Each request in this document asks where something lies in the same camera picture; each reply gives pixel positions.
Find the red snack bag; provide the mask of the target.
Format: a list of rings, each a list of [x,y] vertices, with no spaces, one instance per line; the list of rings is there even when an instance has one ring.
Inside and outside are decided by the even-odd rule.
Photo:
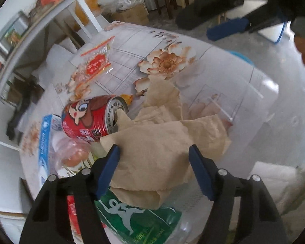
[[[67,196],[67,206],[73,240],[75,243],[84,243],[77,219],[74,196]]]

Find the red drink can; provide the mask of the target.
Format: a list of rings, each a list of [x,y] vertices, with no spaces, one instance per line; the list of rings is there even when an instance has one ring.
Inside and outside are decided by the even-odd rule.
[[[113,132],[117,110],[128,112],[128,105],[121,96],[101,95],[70,102],[62,113],[62,129],[73,139],[98,142]]]

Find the brown paper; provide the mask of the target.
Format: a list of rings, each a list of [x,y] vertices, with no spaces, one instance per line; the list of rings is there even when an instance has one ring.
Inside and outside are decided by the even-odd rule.
[[[169,81],[152,79],[135,119],[117,110],[118,131],[101,138],[105,151],[119,146],[121,157],[111,191],[127,205],[158,209],[173,188],[189,182],[188,151],[218,160],[231,141],[217,112],[185,117],[180,91]]]

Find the clear red zip bag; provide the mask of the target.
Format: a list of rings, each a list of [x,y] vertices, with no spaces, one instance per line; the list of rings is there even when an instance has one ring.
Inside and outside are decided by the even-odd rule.
[[[92,49],[82,53],[76,60],[76,70],[71,74],[66,84],[68,93],[71,93],[71,101],[77,101],[90,94],[90,83],[99,74],[110,69],[109,55],[115,36],[106,39]]]

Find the wooden chair dark seat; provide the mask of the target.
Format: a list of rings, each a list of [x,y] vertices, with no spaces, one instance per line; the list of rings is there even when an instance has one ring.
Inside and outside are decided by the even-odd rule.
[[[217,25],[226,20],[226,11],[216,12],[213,0],[181,0],[182,10],[176,17],[176,24],[185,30],[194,29],[203,23],[217,19]]]

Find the white mattress blue trim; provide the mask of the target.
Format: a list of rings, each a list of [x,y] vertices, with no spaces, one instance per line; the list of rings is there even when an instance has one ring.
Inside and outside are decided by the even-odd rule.
[[[277,25],[271,26],[269,28],[262,29],[262,30],[258,31],[257,33],[258,33],[258,35],[264,37],[268,41],[270,41],[274,44],[277,44],[283,36],[283,33],[286,29],[286,25],[287,25],[287,22],[284,22],[282,24],[277,24]]]

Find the brown cardboard box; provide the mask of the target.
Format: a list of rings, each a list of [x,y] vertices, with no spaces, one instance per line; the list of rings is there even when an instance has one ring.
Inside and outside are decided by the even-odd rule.
[[[148,12],[143,4],[138,4],[131,9],[115,12],[112,15],[113,20],[132,23],[137,25],[148,25]]]

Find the blue white long box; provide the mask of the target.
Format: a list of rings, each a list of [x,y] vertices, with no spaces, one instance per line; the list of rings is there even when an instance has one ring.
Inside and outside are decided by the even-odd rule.
[[[38,143],[38,177],[39,186],[42,187],[51,174],[57,175],[56,156],[52,139],[56,132],[62,130],[60,116],[50,114],[42,118]]]

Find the floral tablecloth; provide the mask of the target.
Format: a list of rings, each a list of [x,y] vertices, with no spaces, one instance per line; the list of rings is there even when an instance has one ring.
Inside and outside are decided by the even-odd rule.
[[[111,67],[90,83],[91,92],[85,98],[98,95],[117,95],[141,78],[170,79],[190,65],[200,62],[209,67],[237,66],[255,67],[242,59],[189,36],[128,23],[114,22],[97,34],[80,51],[81,53],[115,36],[109,55]],[[76,53],[60,68],[50,85],[44,90],[38,103],[27,117],[27,127],[20,145],[20,158],[27,186],[32,197],[40,189],[38,177],[38,143],[40,124],[46,115],[60,115],[70,102],[66,84],[76,70]]]

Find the black clothing pile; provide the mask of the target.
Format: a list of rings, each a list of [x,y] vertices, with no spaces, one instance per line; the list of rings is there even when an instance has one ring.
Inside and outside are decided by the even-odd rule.
[[[40,97],[44,93],[44,89],[35,81],[26,83],[26,86],[21,95],[21,103],[15,108],[12,118],[8,121],[6,135],[10,141],[13,141],[16,136],[15,129],[18,127],[24,113],[32,104],[37,104]]]

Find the yellow plastic bag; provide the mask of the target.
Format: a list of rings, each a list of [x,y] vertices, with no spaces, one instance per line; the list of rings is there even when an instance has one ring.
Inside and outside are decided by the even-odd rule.
[[[98,0],[85,0],[85,2],[94,16],[98,16],[101,14],[101,6],[99,5]],[[81,9],[78,2],[76,3],[75,6],[75,14],[80,19],[81,23],[84,26],[86,26],[89,23],[88,17]]]

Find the white pillow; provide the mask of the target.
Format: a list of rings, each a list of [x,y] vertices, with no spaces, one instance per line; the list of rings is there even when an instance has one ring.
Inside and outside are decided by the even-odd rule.
[[[53,81],[55,73],[72,58],[74,54],[64,47],[54,44],[49,50],[46,59],[32,72],[36,82],[44,90]]]

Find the steel rice cooker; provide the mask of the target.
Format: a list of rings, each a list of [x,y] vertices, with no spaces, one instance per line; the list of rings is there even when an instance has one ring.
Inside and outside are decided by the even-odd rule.
[[[29,26],[28,16],[23,11],[19,11],[1,29],[0,56],[4,60],[8,59],[10,53],[17,46]]]

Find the white side table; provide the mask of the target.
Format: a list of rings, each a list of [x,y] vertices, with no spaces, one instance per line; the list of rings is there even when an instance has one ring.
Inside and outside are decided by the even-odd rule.
[[[14,68],[19,62],[19,59],[27,50],[29,45],[31,45],[32,41],[60,12],[68,9],[74,2],[79,3],[80,8],[84,11],[85,15],[88,17],[89,21],[98,32],[103,30],[102,26],[100,26],[99,22],[97,21],[92,11],[89,9],[85,0],[60,0],[53,7],[48,9],[48,11],[46,11],[38,20],[36,20],[35,23],[30,26],[30,28],[28,28],[21,41],[10,53],[9,58],[5,62],[4,69],[0,73],[0,98],[4,89],[4,85],[9,79],[11,73],[14,71]]]

